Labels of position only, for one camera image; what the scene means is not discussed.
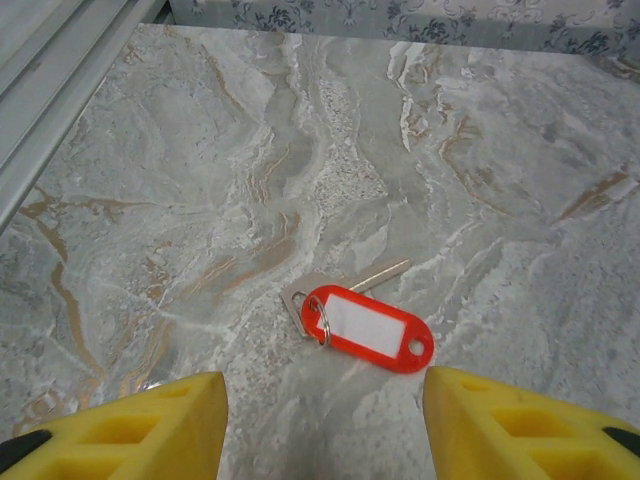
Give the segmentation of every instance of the gray marble tile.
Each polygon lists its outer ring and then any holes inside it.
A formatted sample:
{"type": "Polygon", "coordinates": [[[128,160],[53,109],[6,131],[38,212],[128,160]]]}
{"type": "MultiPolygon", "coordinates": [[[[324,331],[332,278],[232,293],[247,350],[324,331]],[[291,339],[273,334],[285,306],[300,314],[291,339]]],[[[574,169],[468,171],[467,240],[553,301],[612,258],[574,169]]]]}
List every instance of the gray marble tile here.
{"type": "Polygon", "coordinates": [[[640,424],[640,86],[609,60],[141,26],[0,237],[2,437],[221,370],[221,479],[435,478],[423,373],[300,338],[309,271],[435,363],[640,424]]]}

